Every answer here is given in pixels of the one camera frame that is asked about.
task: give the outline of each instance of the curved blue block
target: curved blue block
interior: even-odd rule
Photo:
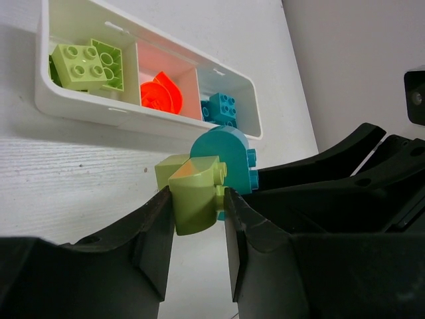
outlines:
[[[219,156],[220,161],[225,161],[227,165],[224,186],[232,187],[244,195],[252,193],[252,187],[258,188],[258,173],[249,168],[250,164],[255,165],[255,150],[248,151],[248,148],[248,140],[240,130],[217,126],[195,141],[191,158]]]

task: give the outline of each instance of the green toy block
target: green toy block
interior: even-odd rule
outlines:
[[[95,47],[57,45],[52,60],[64,88],[97,90],[108,81]]]
[[[48,56],[48,75],[50,76],[50,79],[55,83],[57,86],[62,86],[62,83],[60,83],[59,74],[54,66],[52,56]]]
[[[122,71],[122,51],[95,39],[90,39],[90,45],[98,51],[100,61],[108,82],[102,88],[124,92],[124,75]]]
[[[189,159],[188,154],[172,155],[155,165],[158,190],[168,185],[168,179]]]
[[[170,178],[175,228],[178,235],[204,231],[223,209],[226,163],[218,156],[191,158]]]

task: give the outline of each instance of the white table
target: white table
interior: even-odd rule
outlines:
[[[298,160],[317,146],[280,0],[109,0],[249,76],[264,138],[258,166]],[[0,10],[0,235],[75,242],[142,206],[153,166],[188,143],[53,118],[34,105],[40,3]],[[175,237],[160,318],[226,319],[231,302],[224,224]]]

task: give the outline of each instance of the orange-red plastic piece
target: orange-red plastic piece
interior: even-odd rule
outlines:
[[[160,72],[153,82],[140,86],[141,105],[156,110],[179,114],[183,106],[183,95],[179,87],[164,73]]]

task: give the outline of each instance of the white box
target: white box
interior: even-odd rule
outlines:
[[[48,55],[55,46],[85,45],[91,38],[122,49],[124,93],[87,94],[61,88],[50,79]],[[141,106],[140,84],[160,71],[183,94],[180,115]],[[238,129],[250,139],[262,138],[249,78],[100,0],[42,0],[35,77],[35,102],[45,114],[186,140],[215,127],[202,121],[201,99],[225,93],[236,100]]]

